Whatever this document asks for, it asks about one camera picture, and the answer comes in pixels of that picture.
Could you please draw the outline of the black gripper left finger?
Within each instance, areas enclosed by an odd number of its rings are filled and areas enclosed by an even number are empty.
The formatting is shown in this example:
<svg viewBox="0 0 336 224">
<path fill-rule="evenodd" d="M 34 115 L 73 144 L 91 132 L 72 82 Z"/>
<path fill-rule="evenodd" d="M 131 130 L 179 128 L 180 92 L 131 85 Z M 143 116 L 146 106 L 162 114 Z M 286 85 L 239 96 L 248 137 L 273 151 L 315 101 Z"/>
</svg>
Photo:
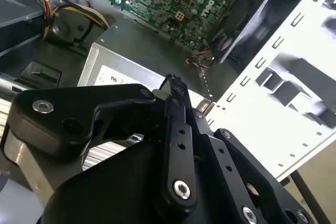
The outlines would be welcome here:
<svg viewBox="0 0 336 224">
<path fill-rule="evenodd" d="M 46 208 L 69 179 L 140 143 L 181 143 L 186 127 L 180 78 L 160 88 L 117 84 L 25 90 L 17 94 L 2 152 Z"/>
</svg>

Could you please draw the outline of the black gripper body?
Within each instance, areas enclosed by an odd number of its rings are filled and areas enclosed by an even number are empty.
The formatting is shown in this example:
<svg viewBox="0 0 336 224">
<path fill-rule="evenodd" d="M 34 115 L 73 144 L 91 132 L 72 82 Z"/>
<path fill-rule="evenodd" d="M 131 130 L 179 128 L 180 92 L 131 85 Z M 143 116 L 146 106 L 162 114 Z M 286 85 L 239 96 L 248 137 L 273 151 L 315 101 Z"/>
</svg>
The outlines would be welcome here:
<svg viewBox="0 0 336 224">
<path fill-rule="evenodd" d="M 62 184 L 42 223 L 233 223 L 201 184 L 192 148 L 140 143 Z"/>
</svg>

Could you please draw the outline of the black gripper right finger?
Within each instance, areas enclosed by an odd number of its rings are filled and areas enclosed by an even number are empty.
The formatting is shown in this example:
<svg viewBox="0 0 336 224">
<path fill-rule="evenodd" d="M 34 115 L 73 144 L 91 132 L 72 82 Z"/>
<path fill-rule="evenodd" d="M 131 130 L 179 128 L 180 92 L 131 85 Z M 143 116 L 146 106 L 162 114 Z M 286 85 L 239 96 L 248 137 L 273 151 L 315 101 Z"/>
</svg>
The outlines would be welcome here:
<svg viewBox="0 0 336 224">
<path fill-rule="evenodd" d="M 181 84 L 182 223 L 313 223 L 313 218 L 227 129 L 212 131 Z"/>
</svg>

